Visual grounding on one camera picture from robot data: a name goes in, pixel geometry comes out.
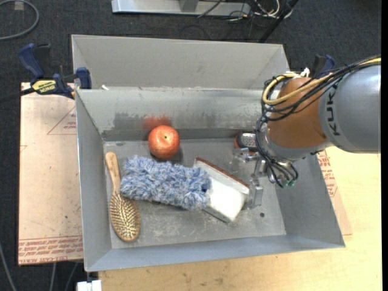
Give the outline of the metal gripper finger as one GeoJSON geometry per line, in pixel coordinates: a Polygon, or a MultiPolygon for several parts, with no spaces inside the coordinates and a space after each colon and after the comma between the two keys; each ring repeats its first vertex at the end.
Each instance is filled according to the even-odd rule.
{"type": "Polygon", "coordinates": [[[249,192],[244,204],[244,209],[254,209],[262,204],[264,187],[260,179],[254,177],[249,182],[249,192]]]}
{"type": "Polygon", "coordinates": [[[247,147],[233,149],[232,164],[247,163],[258,159],[258,152],[252,151],[247,147]]]}

